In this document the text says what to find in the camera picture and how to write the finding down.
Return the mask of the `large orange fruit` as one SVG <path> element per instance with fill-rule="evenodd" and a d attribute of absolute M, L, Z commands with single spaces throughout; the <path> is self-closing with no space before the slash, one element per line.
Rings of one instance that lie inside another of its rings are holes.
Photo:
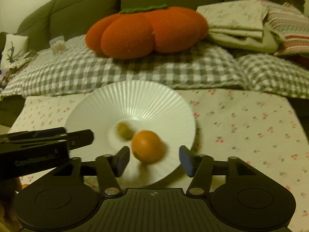
<path fill-rule="evenodd" d="M 165 145 L 160 137 L 150 130 L 141 130 L 134 134 L 131 150 L 137 160 L 146 164 L 156 163 L 165 155 Z"/>

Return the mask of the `small yellow-green fruit on plate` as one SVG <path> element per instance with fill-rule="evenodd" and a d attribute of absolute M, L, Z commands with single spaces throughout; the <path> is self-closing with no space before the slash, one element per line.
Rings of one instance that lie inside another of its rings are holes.
<path fill-rule="evenodd" d="M 116 125 L 116 132 L 119 137 L 123 140 L 131 140 L 135 132 L 126 122 L 119 122 Z"/>

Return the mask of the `white ribbed plate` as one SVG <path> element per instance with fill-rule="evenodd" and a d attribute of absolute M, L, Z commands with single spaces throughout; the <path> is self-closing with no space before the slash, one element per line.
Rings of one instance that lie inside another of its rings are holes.
<path fill-rule="evenodd" d="M 180 166 L 179 147 L 192 148 L 196 124 L 192 109 L 175 90 L 150 81 L 123 81 L 97 89 L 87 95 L 68 116 L 68 132 L 89 129 L 94 134 L 91 145 L 74 149 L 72 157 L 83 162 L 104 154 L 116 154 L 130 146 L 116 133 L 116 125 L 125 122 L 135 131 L 155 132 L 165 146 L 165 156 L 150 165 L 143 165 L 133 155 L 124 173 L 118 178 L 122 188 L 152 185 Z"/>

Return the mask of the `grey checkered blanket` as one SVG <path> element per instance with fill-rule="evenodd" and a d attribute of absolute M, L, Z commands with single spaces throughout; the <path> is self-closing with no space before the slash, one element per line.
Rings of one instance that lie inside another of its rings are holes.
<path fill-rule="evenodd" d="M 173 89 L 229 88 L 308 98 L 308 70 L 269 54 L 227 50 L 201 41 L 180 53 L 116 60 L 96 55 L 83 36 L 68 40 L 66 46 L 60 55 L 38 52 L 1 96 L 88 93 L 114 82 L 146 80 Z"/>

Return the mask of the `cherry print tablecloth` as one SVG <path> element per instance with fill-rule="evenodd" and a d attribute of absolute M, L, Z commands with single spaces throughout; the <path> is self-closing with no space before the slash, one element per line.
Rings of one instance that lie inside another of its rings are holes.
<path fill-rule="evenodd" d="M 190 148 L 217 161 L 238 157 L 287 188 L 295 197 L 291 231 L 308 231 L 308 138 L 288 100 L 274 94 L 225 89 L 178 90 L 192 109 L 196 131 Z M 30 96 L 11 132 L 65 127 L 89 94 Z M 179 166 L 150 188 L 187 189 Z"/>

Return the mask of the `floral cloth at sofa end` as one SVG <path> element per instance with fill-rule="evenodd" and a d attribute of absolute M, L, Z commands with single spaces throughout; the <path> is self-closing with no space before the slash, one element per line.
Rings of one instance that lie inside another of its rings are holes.
<path fill-rule="evenodd" d="M 8 68 L 1 68 L 1 89 L 4 89 L 10 80 L 12 80 L 19 72 L 25 69 L 30 62 L 36 59 L 37 52 L 29 50 L 27 53 L 18 57 Z"/>

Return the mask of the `white embroidered pillow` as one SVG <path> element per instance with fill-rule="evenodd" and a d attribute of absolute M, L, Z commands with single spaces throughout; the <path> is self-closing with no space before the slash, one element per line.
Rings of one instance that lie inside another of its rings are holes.
<path fill-rule="evenodd" d="M 27 36 L 6 34 L 4 49 L 1 51 L 1 68 L 4 70 L 28 49 Z"/>

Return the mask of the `orange pumpkin cushion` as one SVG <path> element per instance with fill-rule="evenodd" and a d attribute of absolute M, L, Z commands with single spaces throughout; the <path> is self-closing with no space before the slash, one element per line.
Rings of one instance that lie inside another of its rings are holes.
<path fill-rule="evenodd" d="M 124 9 L 96 22 L 86 46 L 114 59 L 136 59 L 153 51 L 181 52 L 208 35 L 204 16 L 193 9 L 152 5 Z"/>

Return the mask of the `folded floral sheet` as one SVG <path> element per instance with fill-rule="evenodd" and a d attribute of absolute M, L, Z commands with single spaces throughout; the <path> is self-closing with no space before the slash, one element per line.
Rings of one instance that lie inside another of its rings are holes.
<path fill-rule="evenodd" d="M 262 0 L 239 0 L 199 6 L 207 20 L 207 39 L 219 46 L 262 53 L 275 53 L 283 36 L 267 22 L 268 9 Z"/>

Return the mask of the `striped knitted pillow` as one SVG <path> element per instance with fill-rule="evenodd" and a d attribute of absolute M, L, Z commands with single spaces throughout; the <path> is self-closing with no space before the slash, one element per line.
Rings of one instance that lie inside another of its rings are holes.
<path fill-rule="evenodd" d="M 290 3 L 268 9 L 268 23 L 283 38 L 276 56 L 308 57 L 308 18 Z"/>

